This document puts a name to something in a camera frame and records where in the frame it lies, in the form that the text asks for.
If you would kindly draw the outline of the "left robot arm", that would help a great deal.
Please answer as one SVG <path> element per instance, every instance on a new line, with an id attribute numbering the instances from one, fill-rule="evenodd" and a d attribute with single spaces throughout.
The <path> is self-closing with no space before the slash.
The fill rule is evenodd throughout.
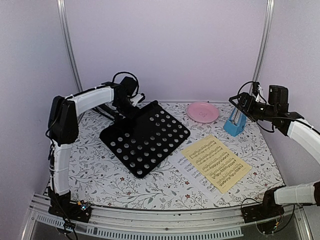
<path id="1" fill-rule="evenodd" d="M 139 92 L 136 76 L 125 72 L 120 83 L 114 80 L 69 96 L 56 96 L 51 105 L 48 129 L 45 132 L 50 144 L 51 190 L 59 196 L 69 193 L 69 160 L 73 143 L 79 135 L 78 118 L 88 110 L 111 103 L 127 118 L 132 118 L 139 110 L 138 104 L 145 98 Z"/>

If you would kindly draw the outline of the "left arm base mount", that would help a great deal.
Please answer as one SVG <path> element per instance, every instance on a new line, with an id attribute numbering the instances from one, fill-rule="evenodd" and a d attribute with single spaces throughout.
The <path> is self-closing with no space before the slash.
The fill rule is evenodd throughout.
<path id="1" fill-rule="evenodd" d="M 92 208 L 90 202 L 71 201 L 71 193 L 68 192 L 64 195 L 58 195 L 51 192 L 50 207 L 48 213 L 65 220 L 74 220 L 78 222 L 88 223 L 91 217 Z"/>

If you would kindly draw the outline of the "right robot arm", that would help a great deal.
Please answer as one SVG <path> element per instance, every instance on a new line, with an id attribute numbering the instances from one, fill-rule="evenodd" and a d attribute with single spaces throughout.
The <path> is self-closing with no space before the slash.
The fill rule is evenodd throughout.
<path id="1" fill-rule="evenodd" d="M 267 121 L 273 129 L 298 143 L 317 162 L 320 161 L 320 132 L 299 113 L 289 112 L 289 90 L 284 86 L 270 85 L 268 100 L 262 97 L 258 82 L 252 83 L 252 93 L 238 92 L 229 102 L 253 122 Z M 264 193 L 258 213 L 269 218 L 286 204 L 320 205 L 320 182 L 282 186 Z"/>

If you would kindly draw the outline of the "black music stand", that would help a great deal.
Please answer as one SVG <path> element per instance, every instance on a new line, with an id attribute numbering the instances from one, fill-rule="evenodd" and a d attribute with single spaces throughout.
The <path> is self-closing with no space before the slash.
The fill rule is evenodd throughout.
<path id="1" fill-rule="evenodd" d="M 100 140 L 137 178 L 142 179 L 173 153 L 191 132 L 158 101 L 101 131 Z"/>

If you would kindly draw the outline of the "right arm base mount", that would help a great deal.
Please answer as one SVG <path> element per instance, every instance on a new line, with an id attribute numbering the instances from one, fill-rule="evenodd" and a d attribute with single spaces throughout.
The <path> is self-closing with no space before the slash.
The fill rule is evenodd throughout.
<path id="1" fill-rule="evenodd" d="M 272 201 L 271 203 L 263 201 L 262 203 L 241 206 L 240 211 L 245 223 L 267 220 L 285 213 L 281 205 L 275 204 Z"/>

